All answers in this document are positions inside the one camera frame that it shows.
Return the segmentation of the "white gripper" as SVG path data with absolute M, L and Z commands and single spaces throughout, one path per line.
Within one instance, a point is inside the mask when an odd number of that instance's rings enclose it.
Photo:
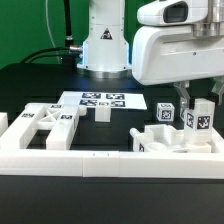
M 196 38 L 192 27 L 143 26 L 135 34 L 132 74 L 143 85 L 174 83 L 181 107 L 189 107 L 188 80 L 215 77 L 217 103 L 224 96 L 224 36 Z

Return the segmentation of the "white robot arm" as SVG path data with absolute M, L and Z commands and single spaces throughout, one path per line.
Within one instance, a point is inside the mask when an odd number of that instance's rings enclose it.
M 224 95 L 224 0 L 154 0 L 138 9 L 132 44 L 124 7 L 125 0 L 89 1 L 80 68 L 99 78 L 130 69 L 143 85 L 172 83 L 186 106 L 191 80 L 212 77 L 212 92 Z

